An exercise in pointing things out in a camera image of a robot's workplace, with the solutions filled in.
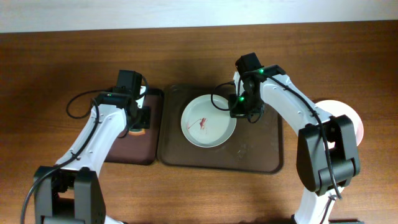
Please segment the green and orange sponge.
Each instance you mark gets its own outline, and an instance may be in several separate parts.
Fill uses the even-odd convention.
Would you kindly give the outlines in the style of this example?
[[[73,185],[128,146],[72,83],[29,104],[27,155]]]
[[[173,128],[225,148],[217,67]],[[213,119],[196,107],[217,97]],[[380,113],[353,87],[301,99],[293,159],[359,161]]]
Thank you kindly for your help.
[[[128,134],[131,136],[141,136],[144,135],[146,131],[144,129],[130,129]]]

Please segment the white plate with red streak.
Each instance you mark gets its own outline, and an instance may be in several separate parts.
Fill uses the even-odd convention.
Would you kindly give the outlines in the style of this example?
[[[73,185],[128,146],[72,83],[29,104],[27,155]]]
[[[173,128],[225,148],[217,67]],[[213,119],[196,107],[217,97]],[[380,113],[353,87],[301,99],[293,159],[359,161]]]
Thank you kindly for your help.
[[[195,146],[210,148],[226,142],[236,127],[236,119],[223,108],[226,98],[219,95],[202,95],[185,107],[180,124],[185,138]]]

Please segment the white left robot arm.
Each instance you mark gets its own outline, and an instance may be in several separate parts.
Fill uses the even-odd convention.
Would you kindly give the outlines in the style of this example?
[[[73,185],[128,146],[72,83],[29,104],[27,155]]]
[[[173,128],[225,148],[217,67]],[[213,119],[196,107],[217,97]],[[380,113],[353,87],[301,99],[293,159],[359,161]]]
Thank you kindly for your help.
[[[143,94],[100,93],[72,147],[54,166],[40,166],[28,192],[36,223],[116,223],[106,214],[99,174],[121,133],[141,122]]]

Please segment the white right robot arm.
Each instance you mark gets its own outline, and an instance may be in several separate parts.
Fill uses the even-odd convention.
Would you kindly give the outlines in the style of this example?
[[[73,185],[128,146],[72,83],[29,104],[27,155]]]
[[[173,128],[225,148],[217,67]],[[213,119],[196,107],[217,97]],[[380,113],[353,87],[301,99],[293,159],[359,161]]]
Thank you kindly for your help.
[[[361,169],[354,124],[335,116],[305,96],[278,65],[261,65],[255,53],[235,63],[236,88],[228,105],[233,118],[260,117],[270,106],[295,131],[296,168],[304,191],[292,223],[328,223],[342,190]]]

